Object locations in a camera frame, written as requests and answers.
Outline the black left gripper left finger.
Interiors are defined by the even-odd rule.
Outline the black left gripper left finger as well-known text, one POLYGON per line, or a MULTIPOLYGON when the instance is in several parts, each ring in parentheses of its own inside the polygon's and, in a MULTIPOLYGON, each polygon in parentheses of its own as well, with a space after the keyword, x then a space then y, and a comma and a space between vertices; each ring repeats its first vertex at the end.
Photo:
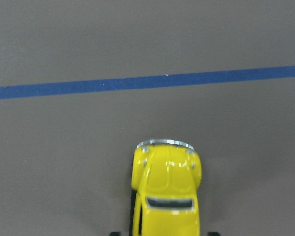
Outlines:
POLYGON ((121 232, 120 231, 113 231, 109 233, 109 236, 121 236, 121 232))

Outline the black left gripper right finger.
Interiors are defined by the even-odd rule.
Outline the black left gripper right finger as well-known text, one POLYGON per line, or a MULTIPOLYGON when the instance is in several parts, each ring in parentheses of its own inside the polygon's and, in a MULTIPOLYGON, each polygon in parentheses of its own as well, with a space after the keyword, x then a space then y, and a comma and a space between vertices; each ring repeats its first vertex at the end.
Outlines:
POLYGON ((210 231, 207 233, 208 236, 219 236, 219 232, 216 231, 210 231))

